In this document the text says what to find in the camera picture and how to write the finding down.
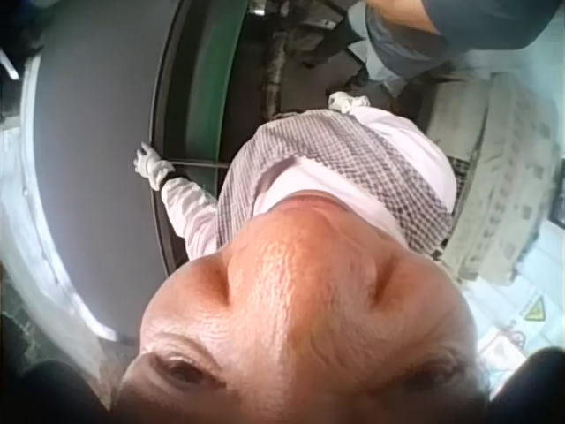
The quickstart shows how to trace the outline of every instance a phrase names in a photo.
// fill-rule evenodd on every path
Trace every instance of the hand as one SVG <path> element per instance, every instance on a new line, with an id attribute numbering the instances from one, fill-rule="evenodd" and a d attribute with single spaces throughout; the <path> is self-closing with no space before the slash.
<path id="1" fill-rule="evenodd" d="M 138 150 L 138 157 L 133 161 L 135 171 L 143 178 L 149 180 L 151 188 L 155 191 L 159 190 L 161 182 L 169 172 L 175 170 L 175 167 L 167 161 L 163 161 L 159 154 L 145 143 L 141 143 L 141 149 Z"/>
<path id="2" fill-rule="evenodd" d="M 371 107 L 371 102 L 369 102 L 369 99 L 365 95 L 362 97 L 353 97 L 343 91 L 338 91 L 329 96 L 328 107 L 330 110 L 337 110 L 343 114 L 348 114 L 351 109 L 357 108 L 358 106 Z"/>

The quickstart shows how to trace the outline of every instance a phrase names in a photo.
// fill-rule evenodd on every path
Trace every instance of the eye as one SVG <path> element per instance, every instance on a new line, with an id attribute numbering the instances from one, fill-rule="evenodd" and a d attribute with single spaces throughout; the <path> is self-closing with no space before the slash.
<path id="1" fill-rule="evenodd" d="M 403 387 L 407 391 L 432 390 L 451 382 L 460 370 L 454 364 L 427 364 L 409 373 L 403 380 Z"/>
<path id="2" fill-rule="evenodd" d="M 209 389 L 224 387 L 224 384 L 216 380 L 212 375 L 202 371 L 187 360 L 155 357 L 154 362 L 159 374 L 179 389 L 195 386 L 205 386 Z"/>

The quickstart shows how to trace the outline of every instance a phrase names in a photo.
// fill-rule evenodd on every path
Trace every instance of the white sleeve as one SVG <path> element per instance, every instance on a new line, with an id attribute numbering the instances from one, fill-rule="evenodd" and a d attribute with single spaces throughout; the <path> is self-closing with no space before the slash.
<path id="1" fill-rule="evenodd" d="M 161 199 L 175 233 L 185 239 L 191 260 L 216 251 L 214 197 L 188 179 L 174 178 L 161 190 Z"/>
<path id="2" fill-rule="evenodd" d="M 385 110 L 352 106 L 349 110 L 361 124 L 385 137 L 432 187 L 451 213 L 456 204 L 457 181 L 448 158 L 410 120 Z"/>

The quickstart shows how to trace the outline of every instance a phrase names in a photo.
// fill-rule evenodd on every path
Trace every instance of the white shirt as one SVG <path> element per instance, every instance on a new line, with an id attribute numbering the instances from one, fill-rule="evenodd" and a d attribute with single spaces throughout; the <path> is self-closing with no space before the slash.
<path id="1" fill-rule="evenodd" d="M 411 121 L 366 106 L 347 109 L 361 124 L 385 137 L 432 187 L 449 212 L 456 202 L 456 178 L 448 158 Z M 400 225 L 378 198 L 337 172 L 301 157 L 278 163 L 260 180 L 253 216 L 268 212 L 276 203 L 304 190 L 332 194 L 371 225 L 387 232 L 404 246 Z M 216 250 L 216 200 L 197 184 L 176 178 L 162 190 L 175 233 L 185 239 L 189 258 Z"/>

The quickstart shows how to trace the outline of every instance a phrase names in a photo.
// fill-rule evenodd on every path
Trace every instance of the sticker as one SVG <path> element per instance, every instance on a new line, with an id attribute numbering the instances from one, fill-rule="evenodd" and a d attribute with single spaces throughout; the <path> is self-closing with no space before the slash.
<path id="1" fill-rule="evenodd" d="M 532 305 L 524 319 L 531 322 L 543 322 L 546 320 L 546 304 L 543 296 L 539 296 L 539 299 Z"/>
<path id="2" fill-rule="evenodd" d="M 508 327 L 501 329 L 501 334 L 518 349 L 522 350 L 526 346 L 526 335 L 522 331 L 516 331 L 517 322 L 512 320 Z"/>
<path id="3" fill-rule="evenodd" d="M 488 375 L 493 398 L 523 365 L 526 357 L 503 332 L 495 327 L 488 330 L 479 340 L 478 345 L 480 364 Z"/>

